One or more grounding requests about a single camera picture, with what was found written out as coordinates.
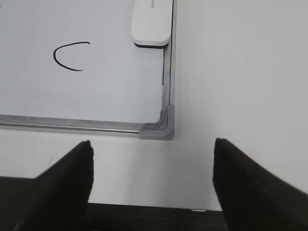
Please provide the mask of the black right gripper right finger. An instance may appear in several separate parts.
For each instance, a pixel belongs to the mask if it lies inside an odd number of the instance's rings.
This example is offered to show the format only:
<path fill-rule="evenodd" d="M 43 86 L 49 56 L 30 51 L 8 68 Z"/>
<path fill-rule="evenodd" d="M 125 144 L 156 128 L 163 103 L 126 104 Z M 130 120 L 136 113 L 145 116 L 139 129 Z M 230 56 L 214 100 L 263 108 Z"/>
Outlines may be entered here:
<path fill-rule="evenodd" d="M 308 195 L 217 138 L 213 185 L 231 231 L 306 231 Z"/>

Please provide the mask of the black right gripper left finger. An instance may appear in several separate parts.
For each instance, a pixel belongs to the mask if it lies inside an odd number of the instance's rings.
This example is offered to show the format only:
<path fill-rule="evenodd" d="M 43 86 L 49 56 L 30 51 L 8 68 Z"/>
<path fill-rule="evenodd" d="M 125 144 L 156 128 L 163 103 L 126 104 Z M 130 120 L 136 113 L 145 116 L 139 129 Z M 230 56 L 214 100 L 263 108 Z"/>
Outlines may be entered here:
<path fill-rule="evenodd" d="M 2 231 L 87 231 L 94 151 L 83 141 L 30 182 L 0 193 Z"/>

